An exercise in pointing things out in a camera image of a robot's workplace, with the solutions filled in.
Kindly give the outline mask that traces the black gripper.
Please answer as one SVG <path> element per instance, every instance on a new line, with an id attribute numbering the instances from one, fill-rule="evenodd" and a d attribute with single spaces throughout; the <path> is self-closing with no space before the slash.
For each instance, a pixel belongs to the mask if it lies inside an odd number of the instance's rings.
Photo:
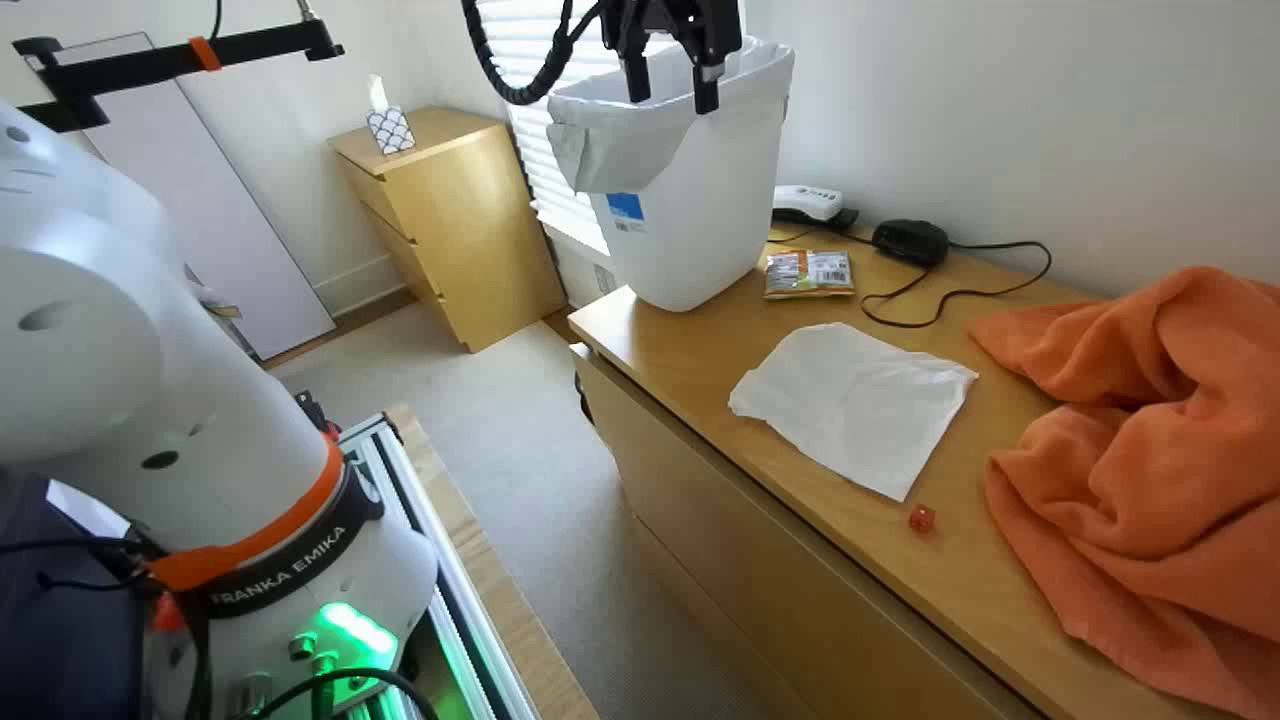
<path id="1" fill-rule="evenodd" d="M 720 108 L 720 66 L 745 46 L 734 0 L 598 0 L 598 36 L 610 51 L 624 51 L 626 100 L 650 95 L 642 46 L 649 36 L 673 36 L 693 56 L 695 116 Z"/>

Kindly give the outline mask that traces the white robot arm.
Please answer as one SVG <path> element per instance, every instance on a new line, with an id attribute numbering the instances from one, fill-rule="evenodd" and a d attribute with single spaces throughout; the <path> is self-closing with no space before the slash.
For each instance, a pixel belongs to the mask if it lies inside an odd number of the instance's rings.
<path id="1" fill-rule="evenodd" d="M 329 607 L 409 631 L 435 601 L 444 543 L 212 320 L 155 196 L 20 108 L 0 185 L 5 461 L 161 541 L 147 575 L 209 631 L 212 706 L 254 674 L 289 683 L 282 644 Z M 498 461 L 517 509 L 568 530 L 568 659 L 598 715 L 759 720 L 745 679 L 620 560 L 568 349 L 505 370 L 470 356 L 440 386 L 444 439 Z"/>

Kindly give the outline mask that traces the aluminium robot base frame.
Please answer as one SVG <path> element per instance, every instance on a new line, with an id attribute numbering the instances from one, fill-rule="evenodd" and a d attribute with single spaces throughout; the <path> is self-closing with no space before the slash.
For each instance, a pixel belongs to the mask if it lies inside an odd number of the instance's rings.
<path id="1" fill-rule="evenodd" d="M 382 502 L 342 579 L 297 631 L 304 676 L 266 720 L 534 720 L 534 706 L 410 470 L 405 430 L 380 414 L 339 434 L 346 470 Z"/>

